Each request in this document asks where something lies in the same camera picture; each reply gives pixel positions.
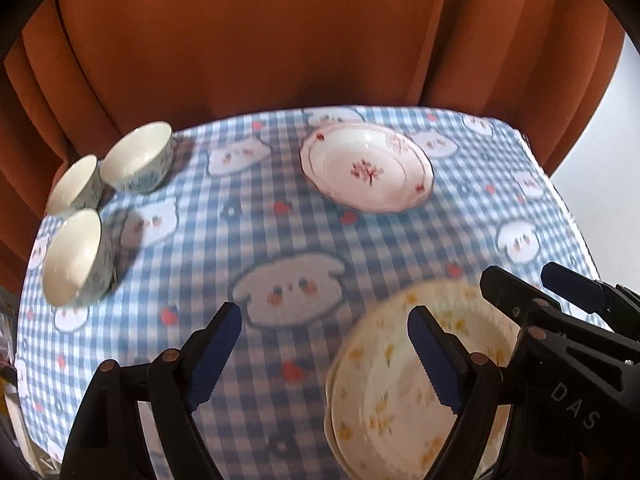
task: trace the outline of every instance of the tablecloth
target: tablecloth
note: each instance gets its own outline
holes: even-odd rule
[[[413,138],[433,163],[430,199],[371,215],[314,190],[300,170],[300,143],[325,122],[346,120]],[[40,227],[21,297],[17,368],[28,431],[54,457],[101,361],[148,362],[179,348],[233,300],[244,329],[210,402],[194,413],[221,473],[344,478],[322,430],[322,385],[367,306],[421,280],[477,281],[489,265],[535,286],[549,261],[597,276],[526,141],[499,120],[430,108],[285,110],[177,132],[174,152],[156,192],[103,197],[118,281],[99,303],[47,305],[42,260],[60,222],[47,217]],[[159,478],[168,478],[149,435]]]

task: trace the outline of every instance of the pink plate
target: pink plate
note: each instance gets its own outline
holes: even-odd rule
[[[365,213],[414,208],[433,189],[433,167],[423,150],[377,124],[318,128],[303,141],[300,164],[318,191]]]

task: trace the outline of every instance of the orange curtain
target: orange curtain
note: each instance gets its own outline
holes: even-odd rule
[[[601,0],[46,0],[0,72],[0,284],[19,293],[69,162],[146,121],[453,108],[520,129],[551,172],[622,41]]]

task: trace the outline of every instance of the white lettering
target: white lettering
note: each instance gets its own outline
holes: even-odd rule
[[[578,412],[580,411],[581,406],[582,406],[582,399],[578,399],[571,406],[569,406],[566,409],[566,411],[572,412],[574,416],[578,416]]]
[[[582,425],[587,428],[587,430],[590,430],[591,428],[593,428],[594,424],[596,423],[595,420],[593,420],[594,418],[600,418],[600,414],[598,412],[591,412],[589,414],[589,421],[587,422],[586,420],[584,420],[582,422]]]
[[[553,390],[553,392],[551,393],[551,398],[559,402],[560,400],[566,397],[567,393],[568,393],[568,390],[566,389],[566,386],[564,386],[564,384],[562,383],[558,383],[558,386],[556,386],[556,389]]]

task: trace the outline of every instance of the yellow floral plate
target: yellow floral plate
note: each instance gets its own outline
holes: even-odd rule
[[[467,350],[484,352],[499,365],[516,343],[518,326],[463,280],[414,285],[364,315],[338,353],[335,375],[327,377],[334,380],[334,453],[352,478],[424,478],[455,421],[438,402],[406,334],[407,315],[417,304],[425,304]],[[507,407],[498,409],[478,472],[497,459],[507,416]]]

